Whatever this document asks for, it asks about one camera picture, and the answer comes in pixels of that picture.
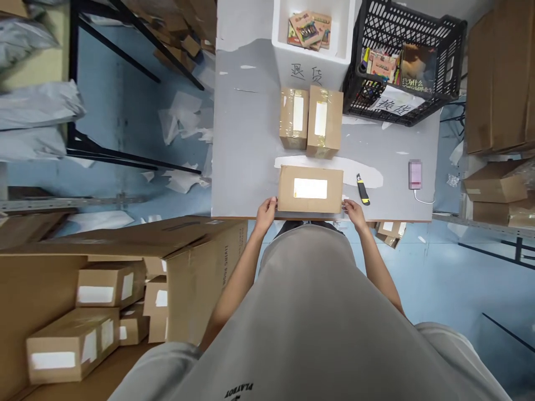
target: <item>gray plastic mailer bag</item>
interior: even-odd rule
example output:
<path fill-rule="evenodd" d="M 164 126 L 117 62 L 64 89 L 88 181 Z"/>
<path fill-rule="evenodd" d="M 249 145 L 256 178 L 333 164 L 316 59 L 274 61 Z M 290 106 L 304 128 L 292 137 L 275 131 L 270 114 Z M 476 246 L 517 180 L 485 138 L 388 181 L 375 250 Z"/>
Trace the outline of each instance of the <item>gray plastic mailer bag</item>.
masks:
<path fill-rule="evenodd" d="M 85 115 L 74 81 L 47 82 L 0 95 L 0 130 L 75 121 Z"/>
<path fill-rule="evenodd" d="M 43 24 L 15 18 L 0 21 L 0 71 L 26 58 L 35 49 L 58 46 Z"/>
<path fill-rule="evenodd" d="M 57 160 L 66 154 L 57 126 L 0 132 L 0 162 Z"/>

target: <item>open cardboard box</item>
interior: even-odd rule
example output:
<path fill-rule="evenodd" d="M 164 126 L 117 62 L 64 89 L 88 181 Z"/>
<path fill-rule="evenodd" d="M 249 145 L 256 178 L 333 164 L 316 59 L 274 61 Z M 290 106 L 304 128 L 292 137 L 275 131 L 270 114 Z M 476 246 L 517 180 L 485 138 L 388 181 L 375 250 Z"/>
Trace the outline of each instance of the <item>open cardboard box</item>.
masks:
<path fill-rule="evenodd" d="M 521 175 L 507 177 L 525 160 L 490 162 L 463 180 L 472 202 L 510 203 L 527 199 L 528 192 Z"/>
<path fill-rule="evenodd" d="M 246 238 L 246 221 L 185 216 L 0 251 L 0 302 L 9 305 L 0 331 L 5 366 L 0 370 L 0 400 L 105 401 L 149 348 L 142 344 L 119 348 L 80 383 L 29 387 L 26 338 L 75 307 L 78 270 L 87 265 L 88 255 L 166 260 L 168 339 L 198 344 Z"/>

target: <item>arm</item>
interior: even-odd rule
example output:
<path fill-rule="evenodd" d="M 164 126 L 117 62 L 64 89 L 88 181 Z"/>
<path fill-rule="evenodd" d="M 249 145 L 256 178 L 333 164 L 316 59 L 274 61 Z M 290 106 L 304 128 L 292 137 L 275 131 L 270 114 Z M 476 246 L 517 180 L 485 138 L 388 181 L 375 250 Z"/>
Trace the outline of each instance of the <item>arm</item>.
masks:
<path fill-rule="evenodd" d="M 205 334 L 199 345 L 202 351 L 206 351 L 214 341 L 225 323 L 228 322 L 232 314 L 238 309 L 241 301 L 244 300 L 247 292 L 255 281 L 256 264 L 260 255 L 260 247 L 269 227 L 275 218 L 275 206 L 277 198 L 272 197 L 260 205 L 256 215 L 255 229 L 247 241 L 244 252 L 238 261 L 234 272 L 228 280 L 228 284 L 221 293 L 221 296 L 213 309 L 208 321 Z"/>
<path fill-rule="evenodd" d="M 346 199 L 344 209 L 349 215 L 351 222 L 355 225 L 358 236 L 361 238 L 362 252 L 364 253 L 364 263 L 366 264 L 366 275 L 377 289 L 387 297 L 387 299 L 405 316 L 401 306 L 400 295 L 397 293 L 394 281 L 383 262 L 377 244 L 373 239 L 372 232 L 366 224 L 362 208 L 354 201 Z"/>

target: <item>book cover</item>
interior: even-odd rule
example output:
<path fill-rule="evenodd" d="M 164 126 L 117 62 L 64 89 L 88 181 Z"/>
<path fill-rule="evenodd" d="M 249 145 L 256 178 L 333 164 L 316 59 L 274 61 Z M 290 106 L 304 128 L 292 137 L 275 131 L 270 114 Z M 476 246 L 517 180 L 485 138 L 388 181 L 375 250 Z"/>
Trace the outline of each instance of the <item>book cover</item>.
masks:
<path fill-rule="evenodd" d="M 368 65 L 366 66 L 366 73 L 371 74 L 372 73 L 372 65 L 373 65 L 373 55 L 375 52 L 373 50 L 369 51 L 368 55 Z"/>
<path fill-rule="evenodd" d="M 396 59 L 387 55 L 376 53 L 373 55 L 372 72 L 373 75 L 379 75 L 385 80 L 389 80 L 396 68 Z"/>
<path fill-rule="evenodd" d="M 323 38 L 323 32 L 320 36 L 317 27 L 314 25 L 314 19 L 308 11 L 291 16 L 290 23 L 294 27 L 297 38 L 303 47 L 310 47 L 312 43 L 321 41 Z"/>
<path fill-rule="evenodd" d="M 433 93 L 435 86 L 436 48 L 403 45 L 401 86 L 418 92 Z"/>
<path fill-rule="evenodd" d="M 330 46 L 330 25 L 331 17 L 313 12 L 314 24 L 323 28 L 324 34 L 321 42 L 321 47 L 329 48 Z"/>
<path fill-rule="evenodd" d="M 294 27 L 291 25 L 290 21 L 288 21 L 288 44 L 299 47 L 303 46 L 301 45 L 301 41 L 297 37 Z"/>

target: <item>hand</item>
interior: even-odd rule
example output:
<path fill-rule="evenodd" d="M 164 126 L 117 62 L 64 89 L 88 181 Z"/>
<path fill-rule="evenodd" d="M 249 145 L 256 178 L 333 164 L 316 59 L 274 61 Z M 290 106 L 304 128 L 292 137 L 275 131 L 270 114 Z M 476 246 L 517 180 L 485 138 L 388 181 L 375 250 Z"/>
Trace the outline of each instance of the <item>hand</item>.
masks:
<path fill-rule="evenodd" d="M 364 231 L 368 228 L 366 220 L 364 219 L 364 213 L 361 206 L 354 200 L 344 199 L 342 202 L 345 213 L 351 219 L 351 222 L 355 225 L 357 232 Z"/>
<path fill-rule="evenodd" d="M 271 197 L 266 199 L 258 208 L 256 214 L 255 229 L 257 233 L 262 236 L 266 235 L 275 218 L 275 207 L 277 206 L 277 198 Z"/>

